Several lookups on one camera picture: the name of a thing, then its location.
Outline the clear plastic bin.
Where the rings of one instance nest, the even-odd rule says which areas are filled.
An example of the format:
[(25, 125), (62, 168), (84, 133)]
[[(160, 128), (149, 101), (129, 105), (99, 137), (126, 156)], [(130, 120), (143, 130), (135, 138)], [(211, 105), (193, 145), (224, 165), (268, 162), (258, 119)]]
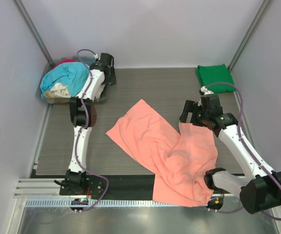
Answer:
[(77, 99), (92, 99), (94, 102), (97, 103), (103, 103), (106, 101), (108, 96), (108, 89), (111, 85), (102, 85), (102, 82), (104, 81), (104, 73), (99, 70), (90, 70), (90, 66), (81, 62), (89, 71), (89, 76), (87, 78), (87, 81), (82, 88), (82, 90), (75, 96), (70, 98), (42, 98), (41, 97), (41, 89), (40, 84), (43, 79), (43, 77), (52, 70), (52, 68), (59, 63), (61, 60), (55, 60), (53, 63), (47, 63), (45, 65), (44, 71), (42, 73), (42, 76), (39, 81), (39, 86), (36, 91), (36, 97), (48, 104), (68, 104), (71, 99), (77, 98)]

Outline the salmon pink t-shirt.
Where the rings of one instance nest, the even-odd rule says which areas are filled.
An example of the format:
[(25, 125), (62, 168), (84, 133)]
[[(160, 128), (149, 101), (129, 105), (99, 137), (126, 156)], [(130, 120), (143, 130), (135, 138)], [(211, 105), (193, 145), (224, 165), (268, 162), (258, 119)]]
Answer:
[(215, 168), (213, 133), (191, 123), (175, 130), (144, 100), (139, 100), (107, 131), (132, 159), (155, 174), (153, 201), (185, 207), (205, 206), (213, 191), (206, 171)]

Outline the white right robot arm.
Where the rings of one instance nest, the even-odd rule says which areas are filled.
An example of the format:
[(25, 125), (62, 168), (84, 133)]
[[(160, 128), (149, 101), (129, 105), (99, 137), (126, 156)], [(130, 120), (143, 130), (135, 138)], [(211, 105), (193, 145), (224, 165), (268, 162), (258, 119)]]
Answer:
[(200, 128), (208, 128), (225, 144), (240, 165), (244, 177), (240, 178), (224, 168), (207, 170), (204, 187), (210, 193), (225, 190), (237, 198), (250, 214), (281, 206), (281, 172), (269, 166), (250, 144), (238, 120), (224, 113), (216, 94), (202, 95), (199, 102), (186, 100), (179, 118)]

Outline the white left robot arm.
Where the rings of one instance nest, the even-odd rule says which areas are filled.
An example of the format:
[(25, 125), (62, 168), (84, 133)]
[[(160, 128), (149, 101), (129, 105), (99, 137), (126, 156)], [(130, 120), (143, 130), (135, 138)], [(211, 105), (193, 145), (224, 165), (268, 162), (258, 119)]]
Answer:
[(116, 84), (114, 57), (108, 53), (94, 54), (95, 61), (89, 65), (88, 78), (81, 91), (69, 100), (70, 119), (74, 126), (73, 152), (60, 195), (82, 195), (88, 191), (86, 157), (92, 127), (97, 114), (94, 99), (101, 85)]

